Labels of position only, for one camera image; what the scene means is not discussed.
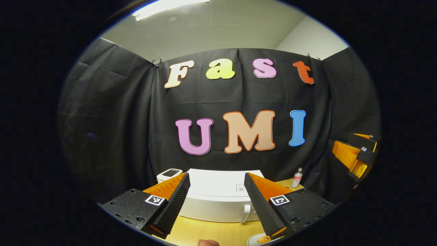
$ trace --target device screen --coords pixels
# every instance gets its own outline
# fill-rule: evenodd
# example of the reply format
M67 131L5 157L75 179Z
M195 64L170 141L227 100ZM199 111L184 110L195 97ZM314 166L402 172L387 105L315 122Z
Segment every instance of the device screen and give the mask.
M178 171L179 171L179 170L175 170L175 169L168 170L167 172L163 173L163 175L164 175L164 176L167 176L167 177L171 177L171 176L177 174Z

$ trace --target label sticker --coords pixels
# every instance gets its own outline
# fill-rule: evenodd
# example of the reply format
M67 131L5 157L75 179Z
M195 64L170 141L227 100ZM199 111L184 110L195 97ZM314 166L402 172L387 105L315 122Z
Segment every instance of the label sticker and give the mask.
M284 203L290 202L284 195L280 195L277 197L272 197L270 200L275 204L276 206L282 205Z
M150 196L145 200L145 202L150 203L150 204L153 204L153 205L155 205L155 206L159 206L159 205L161 205L161 203L164 201L164 199L165 199L165 198L157 197L157 196L154 196L154 195L150 195Z
M244 184L237 184L237 191L246 191Z

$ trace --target ceiling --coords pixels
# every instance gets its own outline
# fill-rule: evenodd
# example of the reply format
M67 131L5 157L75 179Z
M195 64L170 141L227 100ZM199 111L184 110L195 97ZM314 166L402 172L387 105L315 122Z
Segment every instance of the ceiling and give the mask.
M305 16L275 0L211 0L141 21L129 15L101 37L159 61L212 49L275 49Z

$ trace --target spray bottle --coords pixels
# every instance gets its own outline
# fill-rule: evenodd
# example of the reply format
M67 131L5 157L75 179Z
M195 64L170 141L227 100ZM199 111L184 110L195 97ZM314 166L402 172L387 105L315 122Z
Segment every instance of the spray bottle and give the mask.
M295 173L295 176L293 178L293 183L291 183L292 188L297 188L299 186L300 180L302 179L302 168L300 167L298 171Z

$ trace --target wooden table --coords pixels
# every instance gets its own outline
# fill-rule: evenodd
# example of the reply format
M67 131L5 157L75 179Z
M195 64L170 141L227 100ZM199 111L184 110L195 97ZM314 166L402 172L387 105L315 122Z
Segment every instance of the wooden table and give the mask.
M292 179L276 183L291 188ZM293 190L302 188L303 186L299 185ZM171 233L164 241L178 246L197 246L199 239L211 239L219 242L220 246L245 246L249 237L261 233L264 233L264 230L259 220L246 223L220 223L178 216Z

